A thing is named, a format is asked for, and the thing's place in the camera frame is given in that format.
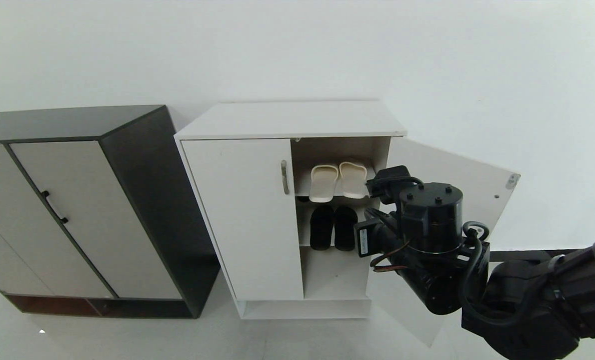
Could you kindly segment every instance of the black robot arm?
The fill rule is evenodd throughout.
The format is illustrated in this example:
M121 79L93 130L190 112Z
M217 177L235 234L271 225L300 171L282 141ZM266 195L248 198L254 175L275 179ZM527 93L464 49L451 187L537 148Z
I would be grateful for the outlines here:
M355 226L359 256L381 254L373 271L398 273L430 312L462 308L462 328L509 360L563 359L581 338L595 338L595 244L542 262L503 262L489 277L489 229L462 223L459 188L423 183L405 166L379 171L366 187L396 210L366 210Z

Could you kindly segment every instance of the gray floor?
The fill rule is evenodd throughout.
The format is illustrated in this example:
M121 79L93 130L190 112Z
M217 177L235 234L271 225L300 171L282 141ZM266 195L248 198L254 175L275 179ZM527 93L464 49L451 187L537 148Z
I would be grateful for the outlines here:
M501 360L446 317L429 348L377 307L367 320L241 321L220 275L200 319L22 314L0 295L0 360ZM595 359L595 340L567 358Z

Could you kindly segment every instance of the cabinet top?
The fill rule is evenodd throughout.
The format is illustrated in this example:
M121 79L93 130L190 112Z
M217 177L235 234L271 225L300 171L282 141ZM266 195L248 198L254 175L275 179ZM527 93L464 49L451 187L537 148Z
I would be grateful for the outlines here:
M162 106L71 107L0 112L0 142L103 137Z
M217 104L176 135L179 140L398 137L407 130L380 101Z

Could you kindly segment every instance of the metal handle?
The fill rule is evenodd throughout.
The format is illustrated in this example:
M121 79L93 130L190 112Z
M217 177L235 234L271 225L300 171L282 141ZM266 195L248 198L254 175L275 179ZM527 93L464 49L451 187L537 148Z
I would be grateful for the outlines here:
M287 161L282 160L281 163L281 170L282 170L282 186L284 186L284 194L289 194L289 180L287 178Z
M55 216L59 219L60 223L66 224L69 222L69 219L67 219L65 217L61 218L60 215L58 215L57 211L55 210L55 207L53 207L53 205L51 205L51 203L49 202L49 196L51 195L50 192L44 190L40 193L40 195L42 195L44 197L44 199L46 200L46 203L51 208L51 210L53 210L53 214L55 214Z

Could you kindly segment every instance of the slipper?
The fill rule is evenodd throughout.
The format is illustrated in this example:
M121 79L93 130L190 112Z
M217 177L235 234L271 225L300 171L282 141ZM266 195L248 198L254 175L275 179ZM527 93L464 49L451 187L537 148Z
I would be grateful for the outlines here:
M322 251L331 248L334 214L334 208L329 205L320 205L311 214L311 249Z
M358 161L344 161L339 164L341 192L346 198L362 199L368 196L367 168Z
M313 203L328 203L333 200L339 175L340 171L335 165L314 166L311 169L311 189L308 198Z
M358 214L348 206L335 210L335 248L341 251L355 249L355 231L353 225L358 223Z

